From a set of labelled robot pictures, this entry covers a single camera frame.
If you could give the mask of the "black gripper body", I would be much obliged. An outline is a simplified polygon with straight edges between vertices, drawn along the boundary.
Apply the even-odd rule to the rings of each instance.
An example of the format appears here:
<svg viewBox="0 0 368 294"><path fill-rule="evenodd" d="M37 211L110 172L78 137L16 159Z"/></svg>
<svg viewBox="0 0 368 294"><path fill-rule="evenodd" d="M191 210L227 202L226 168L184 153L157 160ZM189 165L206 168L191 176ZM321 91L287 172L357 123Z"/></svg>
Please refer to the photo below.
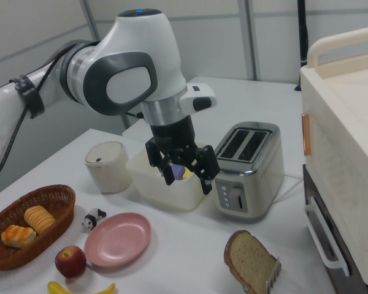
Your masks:
<svg viewBox="0 0 368 294"><path fill-rule="evenodd" d="M150 126L153 138L149 140L149 163L161 167L164 156L169 156L173 164L187 168L196 160L197 145L191 116L165 126Z"/></svg>

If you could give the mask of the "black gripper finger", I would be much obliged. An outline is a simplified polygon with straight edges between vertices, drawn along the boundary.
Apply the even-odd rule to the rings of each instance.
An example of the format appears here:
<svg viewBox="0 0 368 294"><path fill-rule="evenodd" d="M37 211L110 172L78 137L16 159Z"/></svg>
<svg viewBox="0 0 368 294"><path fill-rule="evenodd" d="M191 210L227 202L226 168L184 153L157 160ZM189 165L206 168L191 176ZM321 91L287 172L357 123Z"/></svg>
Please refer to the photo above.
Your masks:
<svg viewBox="0 0 368 294"><path fill-rule="evenodd" d="M220 172L217 157L210 145L195 146L189 170L199 178L203 194L208 195L212 190L213 179Z"/></svg>
<svg viewBox="0 0 368 294"><path fill-rule="evenodd" d="M170 186L174 181L174 174L170 166L171 158L165 156L157 146L155 139L151 138L145 144L148 161L151 167L156 167L163 175L165 182Z"/></svg>

